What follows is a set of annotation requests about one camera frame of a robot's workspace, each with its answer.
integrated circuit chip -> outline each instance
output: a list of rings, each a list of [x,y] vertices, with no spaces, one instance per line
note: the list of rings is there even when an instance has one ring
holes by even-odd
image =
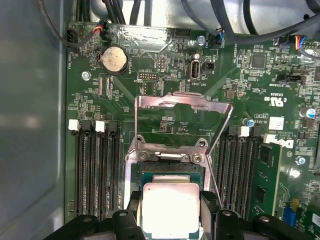
[[[271,149],[267,146],[261,145],[260,148],[260,160],[266,164],[270,163],[270,153],[271,153]]]
[[[320,82],[320,67],[319,67],[319,66],[317,66],[317,67],[315,68],[314,81],[315,81],[315,82]]]
[[[231,91],[231,90],[227,90],[225,92],[225,97],[227,99],[234,99],[235,98],[235,92],[234,91]]]
[[[259,202],[264,203],[265,195],[266,191],[262,189],[262,187],[258,186],[256,189],[256,199],[258,199]]]
[[[266,64],[266,55],[253,54],[252,55],[252,68],[254,69],[264,69]]]

white label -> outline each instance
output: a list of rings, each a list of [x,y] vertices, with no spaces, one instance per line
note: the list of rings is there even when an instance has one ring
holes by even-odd
[[[312,214],[312,222],[318,227],[320,227],[320,216]]]
[[[269,130],[280,130],[284,129],[285,118],[271,116],[269,119]]]
[[[270,101],[270,104],[269,106],[272,106],[272,107],[279,107],[279,108],[282,108],[284,106],[284,103],[287,102],[287,98],[286,97],[269,97],[269,96],[265,96],[264,97],[264,100],[266,102],[269,102]]]

mounting screw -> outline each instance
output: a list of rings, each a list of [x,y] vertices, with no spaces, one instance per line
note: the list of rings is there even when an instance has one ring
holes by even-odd
[[[145,160],[148,158],[148,154],[147,154],[145,151],[141,151],[141,152],[139,152],[139,154],[138,154],[138,158],[139,158],[141,161],[145,161]]]
[[[263,221],[263,222],[266,222],[266,223],[270,222],[270,219],[267,218],[266,216],[261,216],[260,220]]]
[[[206,145],[206,142],[205,141],[200,141],[199,145],[200,145],[200,147],[204,147]]]
[[[298,156],[295,160],[297,165],[303,165],[306,163],[306,159],[304,157]]]
[[[229,211],[223,211],[222,214],[226,215],[226,216],[231,216],[231,212],[229,212]]]
[[[195,155],[192,156],[191,161],[192,161],[194,164],[199,164],[199,163],[201,163],[201,161],[202,161],[202,157],[201,157],[200,154],[195,154]]]
[[[91,73],[89,71],[84,71],[81,73],[81,77],[85,81],[89,81],[91,78]]]
[[[196,43],[197,43],[199,46],[205,45],[205,44],[206,44],[206,37],[205,37],[205,36],[202,36],[202,35],[198,36],[198,37],[196,38]]]

sticker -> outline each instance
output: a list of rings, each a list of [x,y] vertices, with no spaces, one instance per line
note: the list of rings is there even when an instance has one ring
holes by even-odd
[[[312,222],[318,227],[320,227],[320,216],[312,214]]]
[[[271,116],[269,120],[269,130],[283,130],[284,129],[285,118]]]

small black chip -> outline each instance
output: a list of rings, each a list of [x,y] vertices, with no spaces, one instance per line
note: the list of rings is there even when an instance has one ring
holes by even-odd
[[[315,82],[320,82],[320,66],[317,66],[317,67],[315,68],[314,81],[315,81]]]
[[[166,133],[167,133],[167,134],[171,134],[171,133],[172,133],[172,128],[171,128],[171,126],[167,126],[167,127],[166,127]]]
[[[266,64],[266,55],[253,54],[252,55],[252,68],[264,69]]]
[[[228,128],[228,136],[236,136],[238,132],[239,126],[231,125]]]
[[[92,118],[92,116],[93,116],[93,112],[92,111],[86,111],[85,112],[85,116],[87,117],[87,118]]]
[[[91,131],[92,130],[92,124],[90,120],[82,120],[82,129],[84,131]]]
[[[260,154],[259,154],[260,160],[266,164],[269,164],[270,158],[271,158],[270,153],[271,153],[271,149],[269,147],[261,145]]]
[[[113,120],[114,116],[112,114],[103,114],[102,119],[103,120]]]
[[[309,132],[305,132],[303,139],[309,139],[309,138],[310,138],[310,133]]]
[[[305,132],[304,131],[298,132],[298,139],[305,139]]]
[[[116,133],[118,131],[118,123],[116,121],[112,121],[109,123],[109,132]]]
[[[256,199],[258,199],[258,201],[263,204],[265,201],[265,196],[266,191],[262,189],[262,187],[258,186],[258,188],[256,189]]]
[[[308,118],[302,119],[302,127],[308,128],[308,129],[313,129],[314,125],[315,125],[314,119],[308,119]]]
[[[261,137],[262,135],[262,127],[261,126],[254,126],[252,128],[252,131],[250,132],[250,135],[253,137]]]

